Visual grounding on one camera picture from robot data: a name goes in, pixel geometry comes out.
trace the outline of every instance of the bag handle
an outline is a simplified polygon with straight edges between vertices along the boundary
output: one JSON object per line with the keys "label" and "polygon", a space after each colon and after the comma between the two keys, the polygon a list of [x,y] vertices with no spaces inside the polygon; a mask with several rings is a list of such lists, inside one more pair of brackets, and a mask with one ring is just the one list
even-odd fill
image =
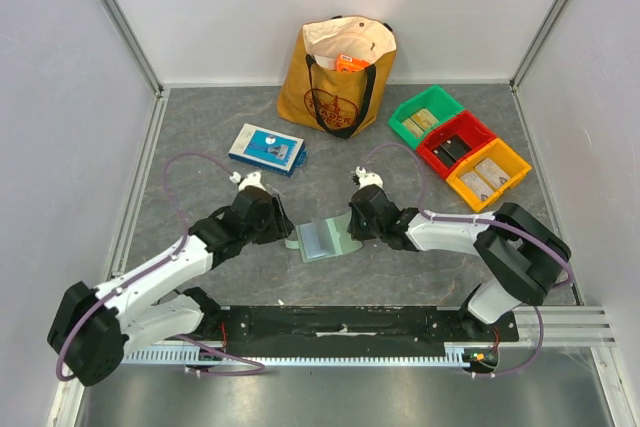
{"label": "bag handle", "polygon": [[358,117],[353,125],[349,127],[345,127],[343,129],[330,129],[322,116],[320,115],[320,110],[318,109],[318,102],[316,100],[316,93],[313,90],[313,76],[311,75],[311,67],[316,63],[316,59],[313,58],[312,55],[307,54],[307,69],[309,70],[309,86],[311,87],[311,98],[313,99],[313,106],[316,111],[316,122],[318,125],[322,127],[324,130],[329,132],[331,135],[335,135],[341,139],[348,139],[351,137],[358,127],[364,122],[364,119],[367,117],[369,113],[369,104],[371,104],[371,96],[373,95],[373,86],[376,83],[376,66],[375,64],[371,64],[364,68],[364,71],[367,76],[367,85],[364,88],[364,94],[362,95],[362,104],[360,107],[360,111],[358,112]]}

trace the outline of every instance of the wall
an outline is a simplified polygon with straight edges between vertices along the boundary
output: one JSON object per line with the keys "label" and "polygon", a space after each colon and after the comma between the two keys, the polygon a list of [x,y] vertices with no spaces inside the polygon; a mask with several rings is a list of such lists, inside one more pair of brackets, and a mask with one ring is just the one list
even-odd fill
{"label": "wall", "polygon": [[392,81],[508,79],[552,0],[118,0],[163,82],[278,84],[300,25],[380,18]]}
{"label": "wall", "polygon": [[1,423],[41,426],[51,321],[105,273],[153,98],[98,0],[2,0],[0,79]]}
{"label": "wall", "polygon": [[588,300],[640,392],[640,4],[572,0],[520,97]]}

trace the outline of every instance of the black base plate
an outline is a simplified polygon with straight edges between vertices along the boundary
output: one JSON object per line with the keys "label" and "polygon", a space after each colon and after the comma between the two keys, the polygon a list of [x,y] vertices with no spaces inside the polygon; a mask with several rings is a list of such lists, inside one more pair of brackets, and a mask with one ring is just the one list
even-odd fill
{"label": "black base plate", "polygon": [[[494,326],[502,342],[519,339],[512,313],[470,332],[457,310],[438,307],[232,306],[222,320],[227,352],[246,357],[442,356],[444,342],[493,342]],[[330,335],[340,331],[375,335]]]}

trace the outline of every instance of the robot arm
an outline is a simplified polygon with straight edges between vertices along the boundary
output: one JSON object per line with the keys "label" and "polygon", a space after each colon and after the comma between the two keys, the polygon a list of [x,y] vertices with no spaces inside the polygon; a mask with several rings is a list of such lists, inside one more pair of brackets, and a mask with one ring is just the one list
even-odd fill
{"label": "robot arm", "polygon": [[[289,236],[293,224],[279,199],[266,192],[259,173],[247,176],[238,188],[230,206],[216,210],[189,229],[181,252],[172,255],[181,244],[178,241],[123,276],[93,289],[79,282],[65,292],[47,338],[58,353],[78,320],[107,294],[114,290],[117,294],[87,321],[66,355],[65,363],[84,385],[100,382],[135,350],[209,324],[217,325],[220,306],[199,288],[151,305],[186,281],[237,256],[245,245]],[[121,287],[165,258],[169,260],[162,267],[127,288]]]}
{"label": "robot arm", "polygon": [[[496,278],[478,286],[462,308],[463,315],[482,325],[495,323],[522,303],[542,305],[562,268],[533,244],[480,219],[508,223],[539,239],[565,260],[571,256],[562,240],[517,204],[505,203],[496,212],[471,217],[432,213],[428,218],[416,208],[399,210],[385,195],[377,174],[359,168],[354,180],[360,187],[349,204],[349,232],[354,239],[379,238],[395,250],[463,252],[485,261]],[[445,217],[447,221],[438,220]]]}

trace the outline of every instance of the orange package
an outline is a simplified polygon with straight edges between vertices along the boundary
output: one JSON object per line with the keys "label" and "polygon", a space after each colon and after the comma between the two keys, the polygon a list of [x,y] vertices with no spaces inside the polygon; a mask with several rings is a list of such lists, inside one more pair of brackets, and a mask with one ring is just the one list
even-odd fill
{"label": "orange package", "polygon": [[338,72],[357,72],[368,67],[370,64],[366,60],[356,59],[350,55],[340,54],[336,59],[336,70]]}

